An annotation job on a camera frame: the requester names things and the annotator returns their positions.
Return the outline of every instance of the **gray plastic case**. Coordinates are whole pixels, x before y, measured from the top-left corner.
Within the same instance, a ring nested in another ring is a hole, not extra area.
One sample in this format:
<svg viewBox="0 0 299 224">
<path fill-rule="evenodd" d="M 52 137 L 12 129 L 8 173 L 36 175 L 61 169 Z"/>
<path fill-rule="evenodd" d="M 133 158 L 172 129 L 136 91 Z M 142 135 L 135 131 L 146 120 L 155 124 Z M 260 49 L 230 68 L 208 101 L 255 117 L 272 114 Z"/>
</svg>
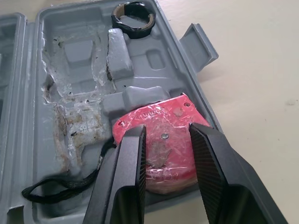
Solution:
<svg viewBox="0 0 299 224">
<path fill-rule="evenodd" d="M 149 36 L 135 40 L 109 31 L 111 12 L 123 1 L 51 7 L 35 23 L 22 14 L 0 17 L 1 223 L 19 212 L 25 224 L 82 223 L 92 188 L 54 205 L 28 202 L 21 191 L 49 175 L 89 174 L 115 120 L 137 107 L 183 92 L 221 131 L 197 82 L 197 72 L 218 54 L 199 24 L 178 41 L 158 2 L 145 2 L 156 24 Z M 147 192 L 146 211 L 194 195 L 197 185 L 169 195 Z"/>
</svg>

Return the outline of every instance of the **black ring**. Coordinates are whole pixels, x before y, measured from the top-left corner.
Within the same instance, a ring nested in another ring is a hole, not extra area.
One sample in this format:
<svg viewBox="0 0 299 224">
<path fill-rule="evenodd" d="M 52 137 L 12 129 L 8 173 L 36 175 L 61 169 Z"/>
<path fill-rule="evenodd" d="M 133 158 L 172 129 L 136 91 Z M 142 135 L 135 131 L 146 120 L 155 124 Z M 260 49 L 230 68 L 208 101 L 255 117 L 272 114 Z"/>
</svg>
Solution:
<svg viewBox="0 0 299 224">
<path fill-rule="evenodd" d="M 121 22 L 121 16 L 137 17 L 147 24 L 143 27 L 130 27 Z M 150 34 L 151 29 L 155 25 L 155 14 L 145 5 L 145 3 L 134 1 L 126 2 L 115 7 L 111 14 L 112 27 L 120 28 L 123 33 L 128 34 L 131 39 L 146 37 Z"/>
</svg>

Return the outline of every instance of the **red plastic piece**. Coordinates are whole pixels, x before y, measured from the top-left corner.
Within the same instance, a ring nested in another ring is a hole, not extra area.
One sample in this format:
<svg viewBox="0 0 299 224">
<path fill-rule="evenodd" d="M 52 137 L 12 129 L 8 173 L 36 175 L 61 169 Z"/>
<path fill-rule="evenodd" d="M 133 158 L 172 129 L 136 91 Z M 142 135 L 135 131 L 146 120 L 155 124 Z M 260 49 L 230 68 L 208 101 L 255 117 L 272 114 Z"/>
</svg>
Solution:
<svg viewBox="0 0 299 224">
<path fill-rule="evenodd" d="M 168 194 L 197 182 L 189 124 L 209 126 L 185 95 L 145 106 L 121 117 L 113 126 L 117 144 L 124 133 L 146 126 L 146 189 Z"/>
</svg>

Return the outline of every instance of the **black strap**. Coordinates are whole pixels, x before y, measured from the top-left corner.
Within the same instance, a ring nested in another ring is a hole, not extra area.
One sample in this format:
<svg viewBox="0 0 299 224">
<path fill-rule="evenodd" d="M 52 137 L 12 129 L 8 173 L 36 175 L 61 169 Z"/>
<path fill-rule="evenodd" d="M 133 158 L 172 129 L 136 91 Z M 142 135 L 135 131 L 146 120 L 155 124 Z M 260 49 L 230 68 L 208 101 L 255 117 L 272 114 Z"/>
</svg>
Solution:
<svg viewBox="0 0 299 224">
<path fill-rule="evenodd" d="M 114 148 L 116 147 L 116 145 L 114 144 L 113 137 L 110 138 L 103 145 L 102 151 L 100 154 L 98 167 L 86 178 L 84 178 L 80 181 L 67 181 L 62 178 L 48 178 L 48 179 L 42 180 L 42 181 L 34 184 L 31 187 L 24 189 L 22 191 L 23 197 L 26 198 L 27 200 L 29 200 L 31 202 L 35 202 L 35 203 L 54 204 L 54 203 L 58 203 L 60 201 L 69 199 L 71 197 L 74 197 L 74 196 L 82 193 L 84 190 L 88 189 L 93 184 L 93 182 L 96 180 L 96 178 L 98 176 L 99 169 L 100 169 L 100 164 L 101 164 L 103 158 L 105 157 L 107 151 L 112 147 L 114 147 Z M 35 188 L 42 186 L 44 184 L 47 184 L 49 182 L 57 183 L 58 185 L 65 187 L 66 190 L 63 190 L 57 194 L 45 195 L 45 196 L 39 196 L 39 195 L 35 195 L 35 194 L 31 193 Z"/>
</svg>

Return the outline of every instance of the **white table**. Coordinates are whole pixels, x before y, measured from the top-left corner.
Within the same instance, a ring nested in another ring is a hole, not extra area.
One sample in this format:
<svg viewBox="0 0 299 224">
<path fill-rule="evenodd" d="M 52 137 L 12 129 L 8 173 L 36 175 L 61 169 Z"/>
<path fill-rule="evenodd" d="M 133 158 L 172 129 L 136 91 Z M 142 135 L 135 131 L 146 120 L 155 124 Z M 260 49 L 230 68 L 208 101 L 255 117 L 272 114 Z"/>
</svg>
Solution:
<svg viewBox="0 0 299 224">
<path fill-rule="evenodd" d="M 75 0 L 0 0 L 30 21 Z M 198 80 L 233 148 L 257 171 L 289 223 L 299 223 L 299 1 L 160 0 L 178 38 L 200 23 L 219 59 Z M 208 223 L 202 200 L 146 215 L 152 223 Z"/>
</svg>

